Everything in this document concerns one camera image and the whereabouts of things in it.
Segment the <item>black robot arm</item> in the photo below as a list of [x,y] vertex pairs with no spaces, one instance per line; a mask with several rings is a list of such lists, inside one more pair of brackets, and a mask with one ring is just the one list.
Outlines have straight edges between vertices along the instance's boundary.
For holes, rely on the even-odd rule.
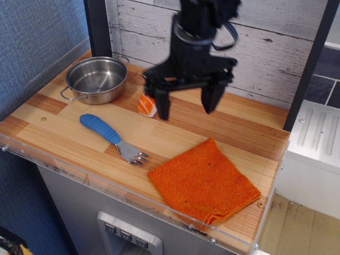
[[206,113],[215,110],[225,88],[234,77],[237,60],[217,57],[210,49],[222,51],[231,43],[216,46],[217,29],[225,27],[234,41],[238,33],[230,23],[237,17],[240,1],[181,1],[181,10],[172,18],[169,57],[143,73],[144,92],[155,100],[159,118],[167,120],[171,91],[201,88],[201,102]]

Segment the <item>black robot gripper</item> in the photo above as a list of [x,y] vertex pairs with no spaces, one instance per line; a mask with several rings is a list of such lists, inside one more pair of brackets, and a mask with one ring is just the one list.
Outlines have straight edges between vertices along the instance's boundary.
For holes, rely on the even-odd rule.
[[167,60],[143,73],[146,92],[154,92],[161,120],[168,120],[169,92],[202,87],[201,102],[207,114],[213,112],[232,81],[237,60],[212,56],[210,50],[227,50],[232,45],[214,45],[217,29],[225,26],[234,39],[237,32],[228,20],[213,14],[176,14],[172,19],[170,53]]

